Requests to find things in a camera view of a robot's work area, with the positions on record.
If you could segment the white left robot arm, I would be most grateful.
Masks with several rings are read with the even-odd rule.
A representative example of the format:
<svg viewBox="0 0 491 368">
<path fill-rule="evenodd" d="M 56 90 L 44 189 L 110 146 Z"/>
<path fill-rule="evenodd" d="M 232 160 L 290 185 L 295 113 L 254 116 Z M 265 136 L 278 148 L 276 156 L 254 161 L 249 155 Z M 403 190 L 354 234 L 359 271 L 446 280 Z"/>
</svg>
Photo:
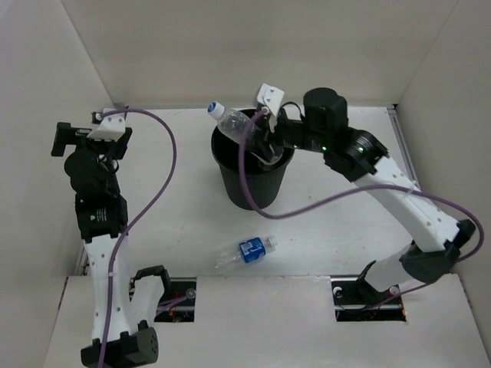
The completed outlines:
<svg viewBox="0 0 491 368">
<path fill-rule="evenodd" d="M 127 201 L 120 193 L 117 170 L 132 130 L 116 140 L 95 140 L 91 130 L 59 122 L 52 156 L 62 157 L 75 192 L 75 212 L 94 288 L 91 343 L 81 349 L 85 367 L 141 367 L 155 363 L 159 345 L 153 326 L 157 305 L 172 297 L 162 265 L 127 270 Z"/>
</svg>

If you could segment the blue label clear bottle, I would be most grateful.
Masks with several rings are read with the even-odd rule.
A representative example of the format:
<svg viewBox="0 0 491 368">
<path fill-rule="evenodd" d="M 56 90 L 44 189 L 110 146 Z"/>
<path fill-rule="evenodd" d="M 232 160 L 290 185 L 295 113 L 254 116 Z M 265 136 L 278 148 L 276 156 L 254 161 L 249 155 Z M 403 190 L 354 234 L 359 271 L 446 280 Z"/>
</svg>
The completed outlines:
<svg viewBox="0 0 491 368">
<path fill-rule="evenodd" d="M 216 254 L 214 269 L 225 273 L 243 269 L 274 252 L 277 245 L 274 236 L 254 237 L 236 242 Z"/>
</svg>

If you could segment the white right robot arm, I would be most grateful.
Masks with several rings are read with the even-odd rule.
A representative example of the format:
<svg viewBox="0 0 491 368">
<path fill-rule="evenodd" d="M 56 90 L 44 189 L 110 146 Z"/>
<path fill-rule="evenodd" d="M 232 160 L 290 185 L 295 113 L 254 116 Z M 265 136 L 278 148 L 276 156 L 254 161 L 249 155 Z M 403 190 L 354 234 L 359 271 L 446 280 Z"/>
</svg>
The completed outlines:
<svg viewBox="0 0 491 368">
<path fill-rule="evenodd" d="M 481 223 L 469 210 L 438 196 L 421 192 L 372 133 L 348 122 L 348 103 L 335 90 L 318 87 L 303 96 L 304 110 L 292 120 L 285 111 L 285 93 L 262 84 L 255 97 L 251 122 L 259 130 L 245 131 L 239 141 L 239 178 L 251 207 L 258 211 L 246 185 L 244 155 L 254 153 L 270 164 L 280 149 L 306 150 L 323 155 L 325 165 L 355 184 L 355 189 L 333 195 L 285 218 L 306 213 L 325 203 L 368 192 L 411 235 L 410 244 L 384 260 L 370 262 L 348 288 L 364 308 L 393 300 L 392 287 L 416 280 L 423 287 L 438 281 L 465 260 L 460 249 L 473 237 L 483 245 Z"/>
</svg>

